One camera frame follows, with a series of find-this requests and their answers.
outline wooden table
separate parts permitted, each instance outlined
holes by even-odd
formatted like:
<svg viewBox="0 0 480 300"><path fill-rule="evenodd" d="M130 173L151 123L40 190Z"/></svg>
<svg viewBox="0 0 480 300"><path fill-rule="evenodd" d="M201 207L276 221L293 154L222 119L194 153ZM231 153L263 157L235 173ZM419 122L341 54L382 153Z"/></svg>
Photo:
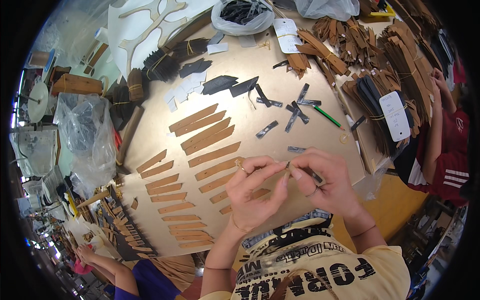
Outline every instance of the wooden table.
<svg viewBox="0 0 480 300"><path fill-rule="evenodd" d="M288 17L293 18L297 22L299 28L310 29L315 23L315 20L303 19L297 13L287 12L287 14ZM215 31L210 25L207 25L189 39L210 38L214 34ZM211 56L205 53L192 58L188 62L195 61L200 57L212 60L213 64L207 70L207 80L220 75L230 75L238 77L238 82L241 83L255 76L260 76L258 84L262 87L265 95L271 100L283 102L283 108L267 108L263 104L252 103L248 99L247 94L232 98L230 91L226 90L211 96L192 93L189 95L188 101L181 104L177 103L178 110L170 113L163 96L170 88L175 88L181 84L183 79L178 77L171 83L153 82L151 84L151 97L143 103L145 112L124 161L124 166L132 171L132 174L122 178L124 181L122 203L124 205L131 204L133 197L138 198L138 208L136 210L129 209L129 213L134 222L141 226L142 232L161 256L199 252L211 247L211 245L208 245L181 249L175 237L169 234L168 225L186 222L165 222L162 220L163 216L197 215L202 219L201 222L207 225L207 227L201 229L210 236L218 238L229 218L229 214L222 215L219 210L228 206L230 200L227 198L212 204L209 198L224 191L225 186L206 193L200 193L198 188L234 172L236 168L219 172L201 181L197 181L194 175L225 160L237 156L249 157L258 155L270 155L279 161L291 160L298 154L288 152L287 146L292 145L304 148L315 146L345 158L352 184L359 182L365 177L362 159L351 133L349 131L346 132L349 134L349 138L346 144L342 144L339 138L343 131L313 108L302 107L303 112L310 117L308 124L305 125L300 119L297 119L290 133L284 131L291 116L291 113L285 109L285 106L291 101L297 100L300 90L305 83L310 85L306 99L321 100L321 107L324 111L339 121L345 128L349 126L336 96L314 60L310 60L312 69L308 70L301 80L298 80L296 74L294 72L287 73L285 67L272 69L273 65L286 59L285 55L280 51L272 27L260 34L256 34L255 39L257 44L262 44L269 40L271 50L265 47L242 48L236 37L225 36L221 43L228 42L228 52L217 53ZM257 93L253 90L250 94L250 99L255 101L256 97ZM227 111L225 118L231 117L230 126L234 124L235 131L230 137L193 155L186 156L180 147L180 143L207 127L181 137L172 137L168 136L169 125L215 103L219 104L216 112ZM258 140L255 134L274 120L277 120L279 125L267 133L264 138ZM241 141L241 145L237 152L189 168L188 160L239 141ZM135 169L164 149L167 149L167 156L162 163L174 160L173 168L161 174L141 179ZM195 207L160 215L157 211L159 208L179 204L181 200L152 203L150 196L147 194L145 184L177 173L180 174L177 183L183 183L183 186L180 191L172 193L187 192L186 201L193 203ZM267 180L261 188L273 190L276 180L282 175L283 173L280 173L278 176ZM277 214L258 228L254 234L283 225L314 209L311 203L300 194L294 180L290 180L288 193L287 201L282 205Z"/></svg>

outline spool of thread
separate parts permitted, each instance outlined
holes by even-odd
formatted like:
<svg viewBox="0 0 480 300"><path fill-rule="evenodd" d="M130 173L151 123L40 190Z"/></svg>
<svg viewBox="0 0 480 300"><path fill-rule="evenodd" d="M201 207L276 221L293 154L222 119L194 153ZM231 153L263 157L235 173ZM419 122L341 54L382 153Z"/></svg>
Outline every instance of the spool of thread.
<svg viewBox="0 0 480 300"><path fill-rule="evenodd" d="M108 30L104 27L100 27L95 31L95 39L108 45Z"/></svg>

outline hand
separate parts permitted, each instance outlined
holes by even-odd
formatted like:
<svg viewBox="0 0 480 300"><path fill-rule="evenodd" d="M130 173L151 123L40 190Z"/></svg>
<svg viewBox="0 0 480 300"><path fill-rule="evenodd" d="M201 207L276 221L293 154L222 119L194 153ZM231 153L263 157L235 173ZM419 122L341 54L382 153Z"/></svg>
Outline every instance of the hand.
<svg viewBox="0 0 480 300"><path fill-rule="evenodd" d="M442 93L449 93L450 90L448 89L447 82L445 81L444 74L437 68L434 68L432 71L433 80L435 81L436 85L440 89Z"/></svg>
<svg viewBox="0 0 480 300"><path fill-rule="evenodd" d="M78 254L80 260L86 264L89 264L92 258L95 256L95 253L86 244L79 245L76 253Z"/></svg>
<svg viewBox="0 0 480 300"><path fill-rule="evenodd" d="M249 157L243 161L242 167L245 171L238 168L226 184L233 219L238 228L253 230L276 213L287 198L288 172L276 182L270 198L253 199L252 192L286 166L286 161L277 163L269 156Z"/></svg>
<svg viewBox="0 0 480 300"><path fill-rule="evenodd" d="M354 216L361 210L357 196L353 191L345 160L341 156L331 155L317 148L310 147L290 161L294 166L292 176L297 181L299 190L315 207L342 217ZM311 168L325 178L325 184L317 191L313 178L300 168Z"/></svg>

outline green pencil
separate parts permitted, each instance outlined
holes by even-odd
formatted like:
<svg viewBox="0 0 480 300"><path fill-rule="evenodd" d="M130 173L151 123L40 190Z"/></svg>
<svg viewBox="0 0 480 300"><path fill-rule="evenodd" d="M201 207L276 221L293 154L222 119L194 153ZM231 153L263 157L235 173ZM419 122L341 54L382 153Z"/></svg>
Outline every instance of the green pencil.
<svg viewBox="0 0 480 300"><path fill-rule="evenodd" d="M313 105L313 108L315 108L318 112L320 112L322 115L326 116L330 121L333 122L333 124L335 124L338 128L340 128L341 130L345 130L343 129L343 126L340 125L340 123L338 123L337 121L335 121L334 118L330 117L326 112L324 112L323 110L321 110L318 106L316 105Z"/></svg>

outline white plastic bag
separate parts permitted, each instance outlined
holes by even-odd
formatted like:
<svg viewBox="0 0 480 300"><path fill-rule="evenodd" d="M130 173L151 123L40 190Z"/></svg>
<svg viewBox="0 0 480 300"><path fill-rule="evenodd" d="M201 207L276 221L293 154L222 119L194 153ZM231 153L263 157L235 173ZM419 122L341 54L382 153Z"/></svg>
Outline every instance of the white plastic bag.
<svg viewBox="0 0 480 300"><path fill-rule="evenodd" d="M55 119L73 153L70 169L87 190L107 184L116 174L117 152L110 103L97 94L60 93Z"/></svg>
<svg viewBox="0 0 480 300"><path fill-rule="evenodd" d="M255 17L253 20L251 20L245 25L225 21L224 19L220 18L222 9L232 1L233 0L218 1L213 6L212 26L214 29L216 29L216 31L220 31L221 33L229 36L248 36L260 33L272 25L273 19L275 19L275 13L272 11L272 6L270 6L264 0L260 0L260 2L266 7L268 7L271 11L266 11L259 14L257 17Z"/></svg>
<svg viewBox="0 0 480 300"><path fill-rule="evenodd" d="M346 21L360 14L359 0L295 0L295 4L300 15L310 19L329 16Z"/></svg>

